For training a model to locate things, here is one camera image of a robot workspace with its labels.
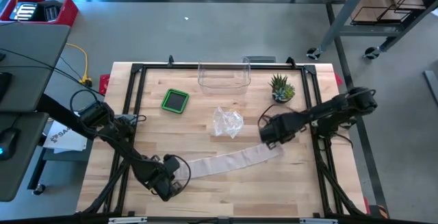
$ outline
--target beige fabric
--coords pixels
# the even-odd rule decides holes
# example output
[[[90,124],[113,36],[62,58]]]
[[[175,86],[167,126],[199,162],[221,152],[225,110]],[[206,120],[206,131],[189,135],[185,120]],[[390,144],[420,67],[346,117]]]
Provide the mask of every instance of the beige fabric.
[[[192,169],[192,179],[216,173],[225,173],[236,169],[242,169],[283,153],[283,148],[277,146],[269,149],[265,144],[257,145],[241,151],[218,155],[211,158],[203,158],[188,162]],[[184,163],[175,172],[175,179],[187,179],[189,171]]]

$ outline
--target plastic bag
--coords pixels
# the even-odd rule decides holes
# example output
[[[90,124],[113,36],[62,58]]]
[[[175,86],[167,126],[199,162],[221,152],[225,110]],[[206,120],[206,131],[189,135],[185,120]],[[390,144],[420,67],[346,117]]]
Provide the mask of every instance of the plastic bag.
[[[214,135],[228,134],[234,138],[244,126],[244,119],[237,112],[223,112],[216,108],[213,114]]]

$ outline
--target metal rack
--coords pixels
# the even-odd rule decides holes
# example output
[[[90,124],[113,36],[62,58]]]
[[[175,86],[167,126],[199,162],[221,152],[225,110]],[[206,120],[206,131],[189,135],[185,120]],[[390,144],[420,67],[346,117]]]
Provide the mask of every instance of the metal rack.
[[[353,13],[360,0],[346,0],[339,14],[336,16],[333,13],[331,0],[324,0],[328,17],[331,23],[330,29],[325,34],[322,42],[318,47],[310,48],[307,51],[307,57],[312,60],[317,60],[321,53],[326,51],[327,47],[335,41],[339,60],[343,66],[344,77],[349,75],[348,64],[346,62],[345,53],[342,49],[342,42],[339,36],[386,36],[386,40],[378,47],[369,47],[365,50],[363,57],[373,60],[381,53],[388,51],[394,46],[406,33],[408,33],[415,25],[418,24],[427,14],[437,8],[438,0],[424,0],[425,9],[413,9],[400,24],[395,25],[345,25],[350,15]]]

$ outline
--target concrete floor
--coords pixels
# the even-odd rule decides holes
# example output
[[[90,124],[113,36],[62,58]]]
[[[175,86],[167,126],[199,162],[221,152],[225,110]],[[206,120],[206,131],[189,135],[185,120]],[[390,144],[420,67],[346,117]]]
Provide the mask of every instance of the concrete floor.
[[[88,74],[95,88],[99,75],[110,72],[112,62],[164,62],[169,54],[178,62],[205,58],[237,62],[243,55],[272,55],[278,62],[292,56],[297,62],[314,63],[305,57],[305,51],[317,46],[329,28],[323,5],[78,2],[77,7],[80,13],[68,41],[88,52]],[[381,44],[384,38],[342,38],[355,85],[377,90],[379,107],[364,119],[388,210],[395,219],[438,219],[438,107],[422,75],[427,69],[438,72],[436,32],[438,18],[428,15],[388,53],[372,62],[361,56],[366,48]],[[82,74],[80,51],[66,47],[63,57]],[[332,63],[342,74],[334,45],[319,62]],[[62,61],[57,67],[72,73]],[[67,105],[69,93],[79,88],[54,75],[47,94]],[[76,105],[81,107],[88,101],[84,95]],[[355,129],[350,135],[364,195],[373,203]],[[36,197],[25,190],[31,174],[27,172],[17,198],[0,203],[0,219],[75,211],[85,165],[47,165],[42,176],[47,191]]]

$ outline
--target butcher block tabletop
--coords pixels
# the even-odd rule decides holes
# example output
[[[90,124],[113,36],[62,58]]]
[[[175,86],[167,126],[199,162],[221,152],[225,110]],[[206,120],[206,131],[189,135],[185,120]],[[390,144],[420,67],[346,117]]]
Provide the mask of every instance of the butcher block tabletop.
[[[105,102],[121,114],[132,63],[115,62],[112,67]],[[322,101],[338,94],[331,64],[315,64]],[[134,147],[143,155],[160,158],[167,153],[187,161],[232,153],[260,143],[257,120],[274,103],[268,82],[273,74],[288,76],[295,87],[295,96],[284,104],[297,111],[305,110],[306,103],[300,71],[253,70],[251,83],[243,95],[205,95],[198,84],[197,70],[148,69],[142,94],[140,114],[147,117],[138,123]],[[137,74],[131,98],[133,112],[140,74]],[[308,76],[312,104],[315,96]],[[168,89],[190,95],[182,114],[161,108]],[[214,136],[213,113],[217,107],[236,111],[244,118],[244,126],[234,138]],[[348,136],[348,132],[339,131]],[[123,212],[135,211],[137,216],[186,217],[311,217],[323,216],[320,188],[310,129],[297,133],[282,145],[285,153],[260,164],[227,173],[195,178],[185,190],[168,202],[152,195],[129,172]],[[365,212],[365,204],[350,143],[343,138],[332,138],[332,152],[339,185],[358,209]],[[87,166],[77,210],[85,210],[102,191],[109,179],[114,150],[96,139]],[[326,181],[329,202],[333,211],[333,191]],[[115,206],[118,188],[114,191]]]

